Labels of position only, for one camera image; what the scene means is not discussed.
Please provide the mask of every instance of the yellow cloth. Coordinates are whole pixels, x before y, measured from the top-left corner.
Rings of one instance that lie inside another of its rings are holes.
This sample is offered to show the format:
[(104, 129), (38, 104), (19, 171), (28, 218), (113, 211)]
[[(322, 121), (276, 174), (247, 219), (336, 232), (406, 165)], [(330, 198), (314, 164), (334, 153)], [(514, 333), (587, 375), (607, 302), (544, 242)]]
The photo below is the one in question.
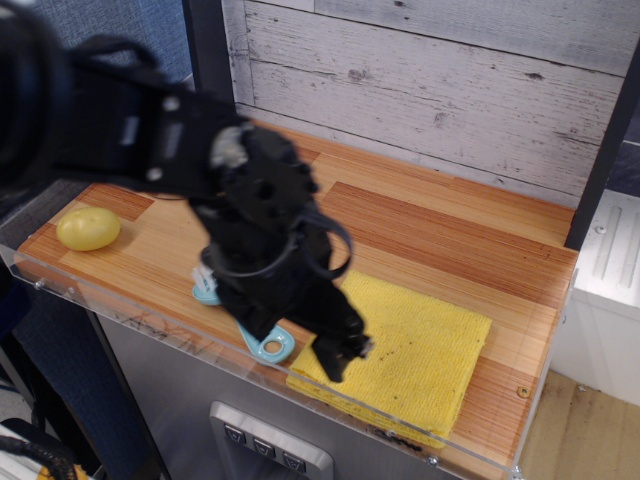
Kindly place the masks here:
[[(74, 465), (74, 468), (76, 470), (76, 477), (78, 477), (78, 480), (89, 480), (89, 477), (87, 477), (87, 474), (84, 472), (84, 470), (82, 470), (82, 467)], [(38, 473), (38, 478), (36, 478), (36, 480), (51, 480), (52, 478), (53, 475), (51, 475), (49, 469), (47, 467), (42, 467), (40, 469), (40, 473)]]
[[(331, 382), (311, 342), (291, 370), (404, 422), (448, 438), (491, 326), (478, 313), (351, 271), (343, 291), (361, 313), (374, 349)], [(441, 442), (295, 376), (295, 390), (421, 444)]]

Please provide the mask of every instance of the wood panel backdrop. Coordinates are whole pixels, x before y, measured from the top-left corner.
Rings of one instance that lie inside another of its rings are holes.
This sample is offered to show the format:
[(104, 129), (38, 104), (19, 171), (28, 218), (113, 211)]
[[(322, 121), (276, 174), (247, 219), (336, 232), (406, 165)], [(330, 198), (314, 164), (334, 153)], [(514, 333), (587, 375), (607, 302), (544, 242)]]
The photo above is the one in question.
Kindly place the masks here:
[(637, 0), (223, 0), (241, 113), (576, 207)]

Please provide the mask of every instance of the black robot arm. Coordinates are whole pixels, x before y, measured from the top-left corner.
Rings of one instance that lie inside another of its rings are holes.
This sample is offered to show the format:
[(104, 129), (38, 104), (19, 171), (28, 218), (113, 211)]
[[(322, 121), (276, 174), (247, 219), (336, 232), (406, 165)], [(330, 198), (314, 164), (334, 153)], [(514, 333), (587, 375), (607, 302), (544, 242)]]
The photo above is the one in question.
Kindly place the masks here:
[[(332, 280), (333, 232), (294, 146), (232, 105), (164, 80), (153, 55), (121, 38), (63, 51), (36, 18), (0, 0), (0, 201), (57, 178), (189, 198), (211, 237), (201, 255), (223, 306), (256, 338), (281, 318), (317, 334), (333, 381), (371, 342)], [(113, 65), (104, 54), (127, 51)]]

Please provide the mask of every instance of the wooden floor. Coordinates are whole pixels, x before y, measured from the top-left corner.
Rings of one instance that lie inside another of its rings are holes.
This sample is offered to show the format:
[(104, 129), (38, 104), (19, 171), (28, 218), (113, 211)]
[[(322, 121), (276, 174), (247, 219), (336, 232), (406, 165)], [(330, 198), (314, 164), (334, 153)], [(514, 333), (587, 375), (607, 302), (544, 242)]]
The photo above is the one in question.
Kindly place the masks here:
[(549, 372), (521, 468), (526, 480), (640, 478), (640, 407)]

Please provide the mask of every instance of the control panel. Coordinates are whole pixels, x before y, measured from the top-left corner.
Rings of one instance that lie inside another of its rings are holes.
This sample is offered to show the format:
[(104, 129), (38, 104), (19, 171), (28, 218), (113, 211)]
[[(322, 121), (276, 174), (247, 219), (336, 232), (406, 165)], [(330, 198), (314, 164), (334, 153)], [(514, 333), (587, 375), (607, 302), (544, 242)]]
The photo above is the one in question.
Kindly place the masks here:
[(248, 448), (309, 480), (333, 480), (333, 459), (318, 447), (222, 402), (209, 414), (218, 441)]

